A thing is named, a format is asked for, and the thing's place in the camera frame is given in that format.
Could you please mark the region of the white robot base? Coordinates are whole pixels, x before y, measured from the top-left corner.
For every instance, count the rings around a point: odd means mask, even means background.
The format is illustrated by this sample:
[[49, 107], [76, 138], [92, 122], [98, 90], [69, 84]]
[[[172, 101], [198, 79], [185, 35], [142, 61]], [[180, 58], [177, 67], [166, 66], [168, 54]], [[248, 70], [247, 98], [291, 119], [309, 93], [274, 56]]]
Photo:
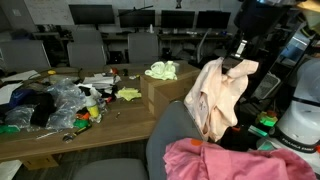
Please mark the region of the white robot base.
[[297, 85], [291, 103], [276, 126], [270, 141], [288, 148], [320, 173], [320, 60], [312, 59], [297, 71]]

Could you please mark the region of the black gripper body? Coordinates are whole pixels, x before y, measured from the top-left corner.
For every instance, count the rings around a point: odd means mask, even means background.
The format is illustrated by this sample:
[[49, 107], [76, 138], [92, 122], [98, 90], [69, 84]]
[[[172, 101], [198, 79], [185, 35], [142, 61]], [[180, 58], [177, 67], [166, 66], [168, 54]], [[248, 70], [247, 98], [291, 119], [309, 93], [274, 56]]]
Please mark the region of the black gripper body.
[[258, 49], [261, 38], [270, 33], [279, 20], [290, 9], [285, 0], [242, 0], [242, 5], [234, 19], [238, 28], [224, 60], [259, 61]]

